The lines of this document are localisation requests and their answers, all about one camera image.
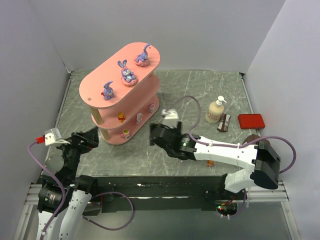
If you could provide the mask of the pink white egg toy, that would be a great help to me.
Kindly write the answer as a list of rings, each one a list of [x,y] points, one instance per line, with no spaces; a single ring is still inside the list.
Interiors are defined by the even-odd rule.
[[[155,102],[153,103],[150,103],[148,106],[147,106],[147,109],[148,109],[148,112],[149,113],[153,113],[157,108],[157,105]]]

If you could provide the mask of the pink blue patterned egg toy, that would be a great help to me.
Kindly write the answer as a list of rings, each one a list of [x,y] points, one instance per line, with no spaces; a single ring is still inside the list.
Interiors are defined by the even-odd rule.
[[[143,120],[143,114],[140,112],[136,115],[136,124],[139,125],[142,123],[142,120]]]

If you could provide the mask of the pink toy with yellow top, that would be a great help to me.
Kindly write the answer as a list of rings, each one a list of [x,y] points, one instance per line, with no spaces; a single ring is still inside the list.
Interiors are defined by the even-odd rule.
[[[130,130],[127,129],[127,128],[123,129],[120,137],[121,137],[122,139],[125,139],[125,140],[126,140],[126,139],[129,139],[129,138],[131,137],[131,135],[130,135]]]

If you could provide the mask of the small purple bunny toy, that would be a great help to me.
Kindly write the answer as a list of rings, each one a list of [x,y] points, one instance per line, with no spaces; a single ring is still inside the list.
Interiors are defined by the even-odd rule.
[[[114,97],[114,90],[111,87],[112,83],[113,81],[110,80],[103,85],[103,92],[101,93],[101,95],[103,96],[103,99],[106,101],[111,100]]]

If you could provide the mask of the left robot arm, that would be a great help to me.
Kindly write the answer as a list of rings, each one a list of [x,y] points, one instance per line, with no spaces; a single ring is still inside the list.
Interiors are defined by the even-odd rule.
[[[58,128],[47,130],[35,139],[36,144],[62,151],[61,167],[42,166],[44,174],[38,194],[38,240],[71,240],[83,212],[98,193],[96,178],[76,176],[80,157],[99,146],[99,129],[73,132],[63,139]]]

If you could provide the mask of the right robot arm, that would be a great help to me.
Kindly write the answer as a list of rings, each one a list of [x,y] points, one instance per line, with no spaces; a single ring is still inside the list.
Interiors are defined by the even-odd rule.
[[[170,128],[161,123],[150,124],[149,139],[151,145],[162,148],[171,158],[214,161],[239,167],[237,172],[224,176],[222,186],[228,192],[238,193],[254,186],[267,190],[278,188],[281,159],[266,141],[245,147],[227,145],[199,135],[182,134],[180,124]]]

